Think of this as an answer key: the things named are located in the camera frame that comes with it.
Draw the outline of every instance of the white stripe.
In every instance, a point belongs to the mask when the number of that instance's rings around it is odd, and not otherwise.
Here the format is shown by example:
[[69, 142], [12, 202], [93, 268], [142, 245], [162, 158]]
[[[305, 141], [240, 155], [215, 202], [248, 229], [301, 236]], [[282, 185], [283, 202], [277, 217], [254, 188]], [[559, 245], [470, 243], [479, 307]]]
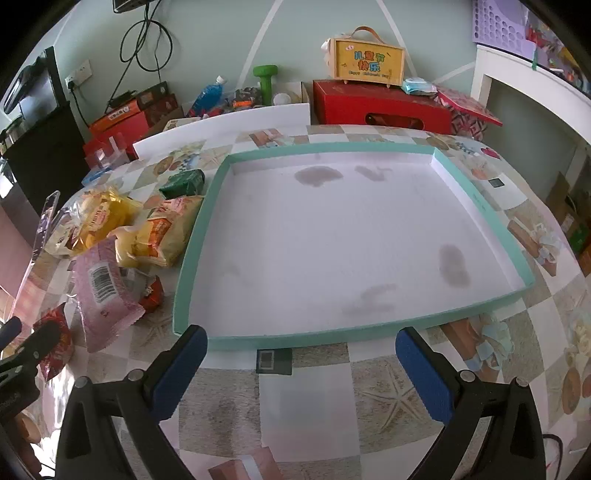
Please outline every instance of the white stripe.
[[390, 15], [390, 12], [386, 8], [386, 5], [384, 5], [384, 0], [375, 0], [375, 1], [378, 3], [379, 7], [382, 9], [382, 12], [384, 13], [384, 16], [386, 17], [386, 21], [388, 22], [388, 24], [390, 25], [390, 28], [394, 32], [394, 36], [396, 37], [396, 40], [398, 41], [398, 45], [400, 45], [402, 48], [404, 48], [404, 50], [406, 50], [406, 52], [404, 54], [404, 58], [406, 59], [406, 62], [408, 64], [408, 69], [410, 70], [411, 75], [413, 77], [416, 77], [417, 76], [417, 69], [414, 67], [414, 63], [410, 57], [410, 53], [408, 52], [408, 49], [406, 48], [406, 44], [404, 43], [404, 40], [402, 39], [402, 34], [400, 33], [400, 30], [396, 26], [396, 23], [394, 22], [392, 15]]
[[264, 480], [252, 455], [239, 455], [238, 459], [242, 460], [244, 470], [251, 480]]
[[459, 68], [456, 68], [455, 70], [452, 70], [449, 73], [446, 73], [445, 75], [441, 75], [439, 78], [436, 78], [431, 83], [445, 82], [446, 80], [449, 80], [450, 78], [454, 78], [456, 75], [459, 75], [459, 74], [464, 73], [470, 69], [473, 69], [474, 65], [476, 65], [475, 61], [471, 61], [470, 63], [466, 63], [465, 65], [463, 65]]
[[72, 10], [70, 10], [68, 12], [68, 15], [66, 17], [66, 20], [64, 22], [64, 24], [61, 26], [60, 31], [57, 33], [57, 37], [56, 39], [53, 41], [53, 46], [57, 45], [57, 41], [60, 39], [61, 37], [61, 33], [64, 31], [64, 28], [66, 27], [66, 24], [70, 21], [70, 19], [72, 18], [72, 14], [74, 13], [74, 10], [76, 10], [76, 7], [78, 7], [79, 4], [74, 5], [74, 8], [72, 8]]
[[250, 72], [252, 61], [255, 58], [256, 51], [258, 50], [258, 47], [261, 46], [262, 38], [265, 36], [265, 33], [267, 33], [267, 28], [269, 28], [269, 25], [271, 25], [273, 17], [277, 13], [277, 10], [279, 10], [279, 7], [282, 3], [283, 0], [275, 0], [273, 2], [273, 5], [271, 6], [271, 9], [269, 10], [269, 13], [267, 13], [267, 16], [263, 20], [261, 28], [256, 34], [255, 41], [252, 43], [251, 50], [250, 52], [248, 52], [248, 55], [246, 56], [246, 61], [244, 62], [244, 66], [242, 67], [240, 77], [238, 78], [238, 83], [236, 84], [237, 89], [242, 88], [242, 86], [244, 85], [246, 75], [248, 75], [248, 72]]

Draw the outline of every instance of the clear plastic container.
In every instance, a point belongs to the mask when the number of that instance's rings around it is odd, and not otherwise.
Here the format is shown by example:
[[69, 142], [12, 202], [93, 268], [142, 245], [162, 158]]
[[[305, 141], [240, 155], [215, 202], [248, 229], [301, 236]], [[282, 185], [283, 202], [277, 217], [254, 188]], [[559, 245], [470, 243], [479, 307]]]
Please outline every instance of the clear plastic container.
[[224, 83], [226, 80], [223, 77], [217, 77], [216, 83], [207, 85], [193, 103], [187, 116], [203, 116], [215, 107], [222, 98]]
[[109, 137], [109, 143], [102, 143], [94, 153], [87, 155], [86, 162], [88, 165], [94, 165], [99, 168], [109, 167], [111, 170], [120, 167], [125, 163], [129, 163], [129, 156], [125, 149], [127, 143], [122, 134], [116, 134], [114, 137]]

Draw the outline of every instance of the yellow snack bag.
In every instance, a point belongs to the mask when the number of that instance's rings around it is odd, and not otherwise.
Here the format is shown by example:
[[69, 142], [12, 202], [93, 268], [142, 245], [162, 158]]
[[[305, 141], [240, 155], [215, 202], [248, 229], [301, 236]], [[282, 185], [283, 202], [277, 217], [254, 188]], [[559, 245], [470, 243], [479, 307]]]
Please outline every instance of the yellow snack bag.
[[162, 202], [137, 233], [136, 258], [170, 267], [189, 241], [202, 201], [202, 196], [194, 195]]
[[140, 202], [121, 195], [113, 187], [104, 192], [88, 192], [79, 206], [82, 224], [72, 248], [74, 255], [104, 240], [115, 228], [132, 223], [141, 207]]
[[131, 268], [139, 263], [173, 265], [189, 241], [202, 201], [198, 195], [165, 200], [143, 225], [111, 232], [117, 238], [117, 264]]

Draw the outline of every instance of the red box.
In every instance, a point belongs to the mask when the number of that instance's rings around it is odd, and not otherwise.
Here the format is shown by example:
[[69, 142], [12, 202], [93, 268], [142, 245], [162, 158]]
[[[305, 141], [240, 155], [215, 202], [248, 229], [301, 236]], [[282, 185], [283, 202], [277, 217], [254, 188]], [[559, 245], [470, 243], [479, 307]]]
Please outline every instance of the red box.
[[177, 107], [177, 99], [173, 93], [162, 98], [146, 110], [118, 122], [104, 132], [95, 134], [92, 140], [84, 145], [85, 155], [91, 155], [96, 150], [103, 148], [102, 144], [109, 145], [109, 137], [115, 137], [117, 134], [121, 134], [125, 143], [128, 145], [126, 149], [128, 154], [137, 158], [132, 144], [140, 140], [162, 117]]
[[168, 96], [168, 84], [166, 82], [151, 86], [143, 92], [138, 93], [133, 100], [130, 100], [125, 105], [92, 122], [89, 127], [90, 133], [95, 136], [99, 135], [124, 119], [148, 109], [166, 96]]
[[325, 125], [383, 125], [451, 134], [452, 115], [434, 100], [397, 87], [314, 81], [314, 110]]

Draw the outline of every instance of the patterned tablecloth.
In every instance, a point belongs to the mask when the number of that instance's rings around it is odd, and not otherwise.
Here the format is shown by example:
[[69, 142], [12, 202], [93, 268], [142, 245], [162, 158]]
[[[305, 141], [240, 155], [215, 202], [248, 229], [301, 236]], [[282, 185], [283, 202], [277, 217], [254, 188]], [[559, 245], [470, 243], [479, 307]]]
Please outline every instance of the patterned tablecloth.
[[[514, 304], [422, 332], [458, 369], [483, 380], [519, 375], [534, 393], [544, 432], [565, 445], [561, 477], [591, 441], [591, 299], [560, 227], [517, 172], [487, 146], [466, 138], [370, 126], [302, 126], [233, 134], [187, 145], [166, 158], [134, 161], [98, 180], [144, 204], [137, 223], [161, 202], [158, 188], [179, 170], [201, 168], [211, 178], [230, 153], [313, 142], [403, 142], [439, 148], [476, 185], [519, 240], [536, 277]], [[73, 291], [69, 259], [41, 255], [30, 273], [17, 314], [32, 323]], [[171, 333], [178, 265], [152, 267], [165, 302], [109, 347], [89, 355], [74, 315], [74, 357], [42, 388], [30, 408], [43, 447], [55, 454], [74, 379], [119, 380], [146, 368], [175, 341]], [[291, 376], [257, 375], [255, 351], [210, 351], [173, 417], [161, 427], [197, 479], [227, 458], [269, 446], [285, 479], [405, 479], [428, 451], [442, 424], [433, 421], [406, 376], [394, 338], [293, 350]], [[459, 471], [474, 460], [486, 430], [481, 420]], [[148, 478], [125, 426], [121, 442], [139, 478]], [[548, 461], [556, 450], [547, 454]], [[554, 477], [556, 462], [548, 469]]]

